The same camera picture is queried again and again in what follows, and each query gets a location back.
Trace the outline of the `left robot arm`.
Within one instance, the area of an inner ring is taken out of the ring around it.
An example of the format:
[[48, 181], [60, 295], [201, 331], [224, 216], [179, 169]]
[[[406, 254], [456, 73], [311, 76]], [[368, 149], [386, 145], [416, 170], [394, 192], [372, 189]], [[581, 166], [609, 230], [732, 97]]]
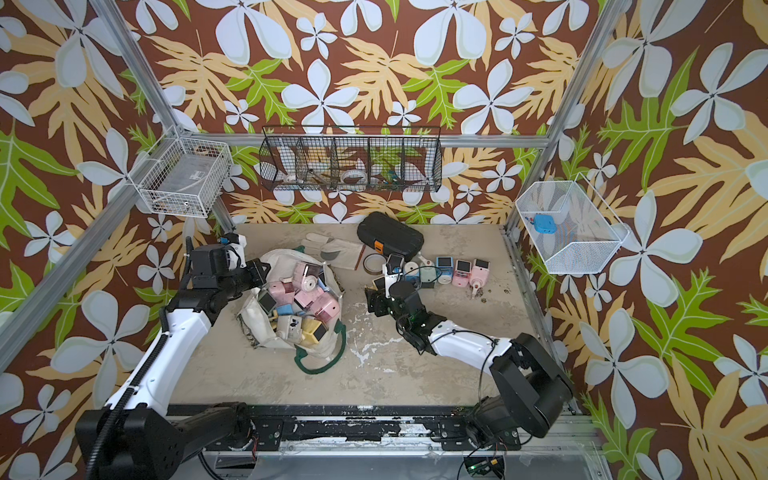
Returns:
[[182, 286], [160, 310], [161, 330], [115, 397], [86, 412], [75, 434], [88, 479], [169, 479], [208, 445], [251, 431], [242, 402], [225, 402], [181, 421], [168, 418], [172, 393], [192, 354], [233, 300], [267, 282], [258, 259], [234, 269], [191, 260]]

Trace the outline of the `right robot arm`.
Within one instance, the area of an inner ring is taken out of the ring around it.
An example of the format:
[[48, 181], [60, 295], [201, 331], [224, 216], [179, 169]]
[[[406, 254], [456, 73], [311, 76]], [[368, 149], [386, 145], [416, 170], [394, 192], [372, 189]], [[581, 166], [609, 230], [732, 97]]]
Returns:
[[464, 328], [427, 310], [415, 286], [405, 280], [384, 289], [367, 287], [365, 296], [367, 310], [391, 317], [398, 334], [418, 353], [458, 360], [493, 379], [498, 394], [480, 398], [462, 415], [460, 438], [475, 448], [519, 449], [520, 431], [543, 438], [573, 399], [572, 382], [530, 334], [493, 337]]

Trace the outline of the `green pencil sharpener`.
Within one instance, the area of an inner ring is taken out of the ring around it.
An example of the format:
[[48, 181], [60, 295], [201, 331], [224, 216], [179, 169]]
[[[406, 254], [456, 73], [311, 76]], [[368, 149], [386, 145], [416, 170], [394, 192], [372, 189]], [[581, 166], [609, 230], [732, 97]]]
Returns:
[[419, 258], [419, 284], [421, 288], [433, 288], [439, 276], [440, 270], [432, 260], [425, 257]]

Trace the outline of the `cream tote bag green handles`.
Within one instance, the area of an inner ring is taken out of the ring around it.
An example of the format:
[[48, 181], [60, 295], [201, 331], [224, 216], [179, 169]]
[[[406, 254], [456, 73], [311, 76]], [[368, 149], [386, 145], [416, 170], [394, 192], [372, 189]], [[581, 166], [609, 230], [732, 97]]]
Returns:
[[[305, 253], [275, 249], [261, 256], [271, 264], [268, 283], [245, 295], [236, 320], [254, 348], [292, 350], [294, 363], [307, 375], [319, 375], [333, 368], [347, 346], [346, 325], [341, 319], [344, 290], [329, 265]], [[312, 262], [326, 268], [327, 291], [294, 291], [293, 270], [297, 262]], [[328, 332], [312, 347], [301, 345], [304, 317], [325, 323]]]

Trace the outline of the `blue pencil sharpener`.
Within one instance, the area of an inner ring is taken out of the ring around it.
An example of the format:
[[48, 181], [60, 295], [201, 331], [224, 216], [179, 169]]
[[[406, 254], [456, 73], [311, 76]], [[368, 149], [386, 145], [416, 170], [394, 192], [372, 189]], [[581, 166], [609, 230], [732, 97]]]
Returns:
[[437, 282], [441, 285], [452, 283], [454, 273], [454, 258], [451, 256], [437, 256], [435, 266], [438, 270]]
[[407, 281], [415, 281], [420, 278], [420, 266], [413, 261], [409, 261], [404, 265], [404, 278]]

